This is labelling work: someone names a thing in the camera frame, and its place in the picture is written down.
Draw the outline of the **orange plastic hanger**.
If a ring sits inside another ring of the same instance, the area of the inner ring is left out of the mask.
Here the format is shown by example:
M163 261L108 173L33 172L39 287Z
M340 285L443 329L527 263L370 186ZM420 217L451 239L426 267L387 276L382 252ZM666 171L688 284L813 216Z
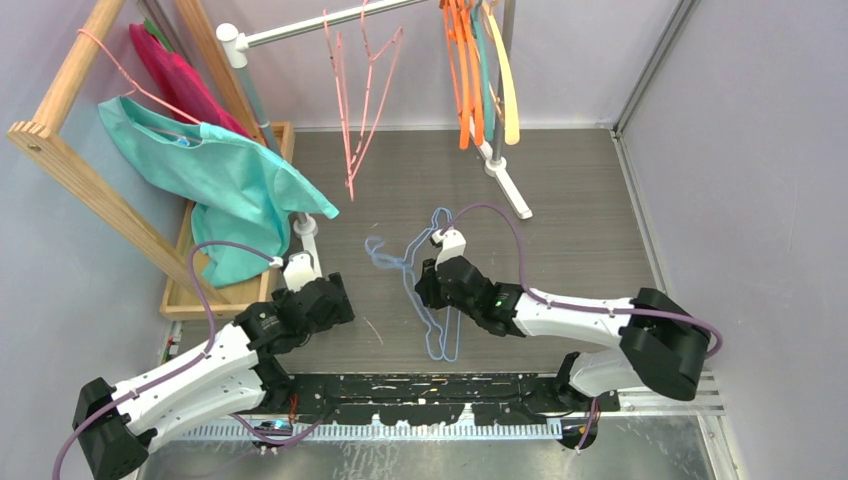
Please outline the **orange plastic hanger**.
M466 43L468 63L471 69L472 88L472 113L475 122L474 141L476 146L481 146L484 140L484 108L482 95L482 78L479 52L474 34L471 15L471 1L458 1L458 13L463 23L464 38Z
M471 143L472 99L469 68L466 53L466 38L459 2L441 0L439 8L443 16L448 59L454 89L458 125L459 148L465 150Z

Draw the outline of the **beige plastic hanger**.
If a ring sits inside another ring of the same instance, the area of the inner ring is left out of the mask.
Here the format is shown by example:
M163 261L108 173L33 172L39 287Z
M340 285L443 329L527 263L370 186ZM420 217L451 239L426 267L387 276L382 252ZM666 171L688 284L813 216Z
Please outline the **beige plastic hanger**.
M519 108L511 65L515 7L514 1L484 1L481 6L496 49L499 70L499 120L503 130L503 142L509 146L518 144L521 139Z

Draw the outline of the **teal plastic hanger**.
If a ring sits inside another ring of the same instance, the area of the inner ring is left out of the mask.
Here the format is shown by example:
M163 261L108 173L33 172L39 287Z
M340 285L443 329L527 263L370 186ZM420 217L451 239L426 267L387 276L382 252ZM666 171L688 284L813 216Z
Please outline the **teal plastic hanger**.
M489 62L486 51L485 32L482 19L482 0L472 3L470 9L472 35L480 64L481 97L484 122L484 138L491 142L495 134L496 109L491 94L491 83L489 78Z

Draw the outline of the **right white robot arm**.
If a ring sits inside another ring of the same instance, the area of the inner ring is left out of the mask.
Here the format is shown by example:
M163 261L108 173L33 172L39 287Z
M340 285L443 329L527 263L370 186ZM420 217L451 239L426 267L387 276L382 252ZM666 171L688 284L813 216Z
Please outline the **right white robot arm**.
M656 289L612 300L552 295L493 282L462 256L425 260L415 291L424 306L456 309L495 336L599 346L566 354L557 372L553 393L571 411L609 391L636 387L693 400L712 340L706 328L683 321L684 311Z

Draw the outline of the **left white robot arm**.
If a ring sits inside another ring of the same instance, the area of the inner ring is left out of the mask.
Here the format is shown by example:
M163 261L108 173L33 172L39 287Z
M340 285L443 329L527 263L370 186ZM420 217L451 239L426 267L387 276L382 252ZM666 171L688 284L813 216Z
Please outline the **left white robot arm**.
M279 356L354 319L343 277L333 272L249 305L210 344L115 385L82 387L72 426L96 479L122 479L160 447L209 420L256 408L277 413L293 380Z

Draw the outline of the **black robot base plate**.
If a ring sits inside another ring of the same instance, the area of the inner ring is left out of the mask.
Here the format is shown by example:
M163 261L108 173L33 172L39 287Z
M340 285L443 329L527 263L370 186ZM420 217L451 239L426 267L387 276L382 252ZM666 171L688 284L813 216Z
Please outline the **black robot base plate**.
M552 438L589 447L588 419L618 412L617 391L580 400L561 375L538 373L297 374L248 409L278 439L314 423L313 440Z

